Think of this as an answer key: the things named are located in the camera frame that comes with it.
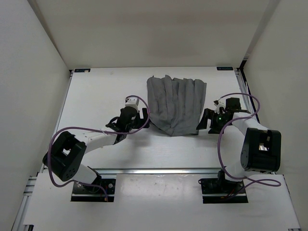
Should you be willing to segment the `grey pleated skirt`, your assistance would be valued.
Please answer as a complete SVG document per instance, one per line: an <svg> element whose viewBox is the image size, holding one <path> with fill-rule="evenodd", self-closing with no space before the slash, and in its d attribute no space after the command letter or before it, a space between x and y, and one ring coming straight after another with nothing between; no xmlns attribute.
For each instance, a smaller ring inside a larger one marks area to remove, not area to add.
<svg viewBox="0 0 308 231"><path fill-rule="evenodd" d="M150 77L147 102L150 121L171 137L197 135L204 109L207 83L200 79Z"/></svg>

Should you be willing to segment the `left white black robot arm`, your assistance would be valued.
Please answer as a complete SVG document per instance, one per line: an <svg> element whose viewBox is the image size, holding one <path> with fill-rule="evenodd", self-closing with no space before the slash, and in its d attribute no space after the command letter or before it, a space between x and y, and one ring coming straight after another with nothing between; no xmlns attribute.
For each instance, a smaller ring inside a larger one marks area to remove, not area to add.
<svg viewBox="0 0 308 231"><path fill-rule="evenodd" d="M116 145L128 135L149 127L149 108L142 109L143 118L137 106L125 106L106 125L110 131L90 128L67 127L52 138L43 164L48 167L52 183L63 187L78 182L91 193L101 187L101 177L91 167L83 165L85 154L105 146Z"/></svg>

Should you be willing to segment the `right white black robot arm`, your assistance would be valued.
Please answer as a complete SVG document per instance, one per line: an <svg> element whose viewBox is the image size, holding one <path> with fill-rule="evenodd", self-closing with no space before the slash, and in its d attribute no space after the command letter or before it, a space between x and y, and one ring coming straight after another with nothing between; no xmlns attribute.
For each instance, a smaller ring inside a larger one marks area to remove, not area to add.
<svg viewBox="0 0 308 231"><path fill-rule="evenodd" d="M206 129L210 120L209 134L218 134L218 160L222 170L216 180L221 192L228 192L234 181L249 179L256 173L276 172L281 163L281 133L270 130L254 119L254 114L242 109L239 98L228 98L225 103L214 101L216 109L204 110L198 130ZM232 165L224 166L221 156L221 139L228 126L237 128L244 135L240 158Z"/></svg>

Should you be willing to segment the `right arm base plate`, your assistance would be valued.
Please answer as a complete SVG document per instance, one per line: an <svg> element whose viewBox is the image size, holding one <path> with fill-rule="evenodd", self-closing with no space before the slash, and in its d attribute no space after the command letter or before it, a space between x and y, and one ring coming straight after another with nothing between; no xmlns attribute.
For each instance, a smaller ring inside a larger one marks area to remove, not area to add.
<svg viewBox="0 0 308 231"><path fill-rule="evenodd" d="M245 204L248 203L243 181L231 181L220 170L216 178L201 178L203 204Z"/></svg>

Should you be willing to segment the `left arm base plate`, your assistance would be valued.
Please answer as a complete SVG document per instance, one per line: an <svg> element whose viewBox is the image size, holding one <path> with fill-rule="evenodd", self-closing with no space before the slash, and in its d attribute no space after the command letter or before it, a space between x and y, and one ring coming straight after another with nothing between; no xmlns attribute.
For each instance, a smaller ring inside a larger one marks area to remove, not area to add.
<svg viewBox="0 0 308 231"><path fill-rule="evenodd" d="M97 177L92 184L101 186L104 191L98 187L75 183L72 189L71 202L114 202L116 178L105 177L98 173L96 175Z"/></svg>

